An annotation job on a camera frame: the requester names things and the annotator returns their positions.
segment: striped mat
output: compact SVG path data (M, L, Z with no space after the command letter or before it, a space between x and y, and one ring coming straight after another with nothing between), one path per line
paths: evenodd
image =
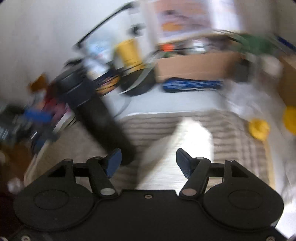
M116 189L134 189L142 153L156 140L171 135L182 117L199 121L213 135L214 162L236 160L267 184L268 165L262 142L250 136L246 121L228 111L175 112L140 114L120 120L124 132L137 149L136 160L120 167L111 182ZM42 175L59 161L72 158L75 163L85 162L93 156L105 156L105 151L77 123L62 132L59 140L51 144L38 162L34 177ZM77 178L77 182L89 187L87 178Z

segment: cardboard box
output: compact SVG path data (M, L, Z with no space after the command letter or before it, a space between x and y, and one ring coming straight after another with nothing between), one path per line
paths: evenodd
M162 58L156 65L156 80L170 77L192 80L216 80L231 77L240 54L233 51Z
M284 65L278 93L287 106L296 106L296 55L281 57Z

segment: yellow cup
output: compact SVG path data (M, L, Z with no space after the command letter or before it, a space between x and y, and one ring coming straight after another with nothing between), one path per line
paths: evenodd
M129 39L119 43L117 45L116 52L123 60L125 67L132 68L130 69L131 72L144 69L135 39Z

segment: blue patterned object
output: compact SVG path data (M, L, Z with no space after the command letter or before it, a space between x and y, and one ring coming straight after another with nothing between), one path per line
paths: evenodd
M169 93L218 90L222 85L221 80L189 80L182 78L168 78L162 84L163 90Z

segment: yellow object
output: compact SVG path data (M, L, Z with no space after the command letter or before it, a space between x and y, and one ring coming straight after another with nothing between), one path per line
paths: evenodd
M249 122L249 132L254 138L265 141L269 135L270 127L265 120L252 119Z
M296 107L288 106L286 108L283 121L287 130L296 135Z
M125 67L132 68L130 70L131 72L144 68L135 39L129 39L119 43L116 52L123 60Z

